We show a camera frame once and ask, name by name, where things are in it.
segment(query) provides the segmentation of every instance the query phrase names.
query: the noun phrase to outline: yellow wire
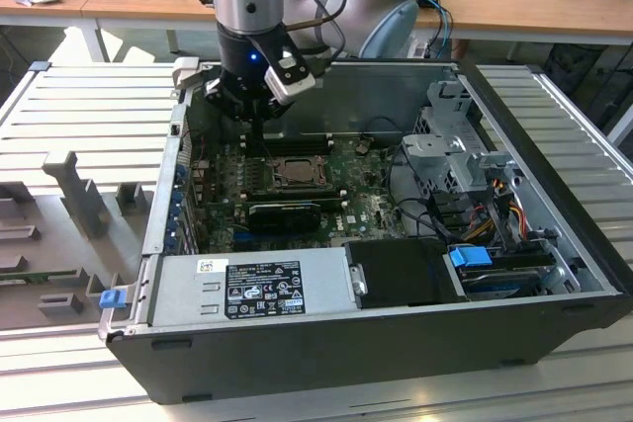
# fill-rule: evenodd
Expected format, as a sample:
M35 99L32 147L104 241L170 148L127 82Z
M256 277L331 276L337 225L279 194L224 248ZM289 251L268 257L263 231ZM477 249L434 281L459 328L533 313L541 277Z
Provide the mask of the yellow wire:
M493 225L494 225L493 220L492 219L488 219L484 224L482 224L480 227L478 227L473 232L471 232L468 236L466 236L464 238L464 240L468 241L470 239L473 239L473 238L481 235L482 233L484 233L488 229L490 229Z

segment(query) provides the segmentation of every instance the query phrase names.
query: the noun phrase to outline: table leg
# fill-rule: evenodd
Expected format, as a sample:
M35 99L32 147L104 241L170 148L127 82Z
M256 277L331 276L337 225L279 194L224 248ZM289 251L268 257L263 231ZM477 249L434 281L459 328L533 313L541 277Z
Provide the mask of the table leg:
M613 145L619 146L631 132L631 129L633 129L633 104L629 107L626 113L624 113L622 119L620 119L613 127L607 138L611 141L611 143L613 143Z
M514 42L512 44L512 46L510 47L510 50L507 52L507 55L505 56L505 59L507 61L514 61L514 57L516 56L516 54L520 50L521 45L522 45L521 42Z
M172 53L178 53L180 51L180 47L178 46L178 37L176 37L175 30L167 31L167 42L169 43L169 51Z
M108 51L106 50L106 44L103 41L101 35L101 29L95 29L93 27L82 27L81 34L88 46L88 52L90 53L90 59L96 62L109 63Z

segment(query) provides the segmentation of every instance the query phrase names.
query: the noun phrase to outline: desk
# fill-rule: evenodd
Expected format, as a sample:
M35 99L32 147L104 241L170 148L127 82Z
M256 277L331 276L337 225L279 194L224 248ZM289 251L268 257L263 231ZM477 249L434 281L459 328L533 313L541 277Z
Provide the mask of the desk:
M101 32L94 19L85 19L81 8L88 0L61 0L51 4L26 7L13 0L0 0L0 25L27 25L32 27L77 27L93 60L104 60L105 51Z
M465 40L630 44L632 0L441 0L454 18L452 37ZM437 14L417 25L436 29Z
M633 40L633 0L442 3L453 14L455 39L587 44L630 44ZM107 54L101 28L212 31L215 14L196 0L62 0L33 8L0 0L0 24L79 27L93 60L102 61ZM418 36L429 38L437 25L435 12L420 12Z

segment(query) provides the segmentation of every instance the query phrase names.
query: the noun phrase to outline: wire bundle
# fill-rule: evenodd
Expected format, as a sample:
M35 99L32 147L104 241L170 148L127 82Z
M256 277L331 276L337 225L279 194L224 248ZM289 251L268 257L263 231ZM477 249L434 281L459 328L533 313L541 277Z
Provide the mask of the wire bundle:
M527 238L527 218L525 212L515 202L510 202L510 211L516 215L518 220L518 233L523 239Z
M442 6L441 0L417 0L417 3L420 6L424 3L431 5L439 15L439 27L437 28L435 35L428 44L428 49L430 51L431 46L434 45L435 42L437 42L437 39L443 31L442 45L435 54L435 57L439 58L442 52L444 52L444 48L446 47L446 45L450 43L451 35L453 34L453 14L451 14L448 9Z

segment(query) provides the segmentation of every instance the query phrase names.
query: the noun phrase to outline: blue tab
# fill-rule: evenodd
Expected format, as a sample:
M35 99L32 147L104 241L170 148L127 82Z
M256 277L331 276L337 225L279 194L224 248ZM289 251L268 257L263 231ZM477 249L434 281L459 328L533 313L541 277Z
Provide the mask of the blue tab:
M101 308L125 308L127 294L125 290L119 289L103 291L99 299L99 306Z
M451 251L449 256L455 267L491 266L493 264L493 260L485 247L458 247Z

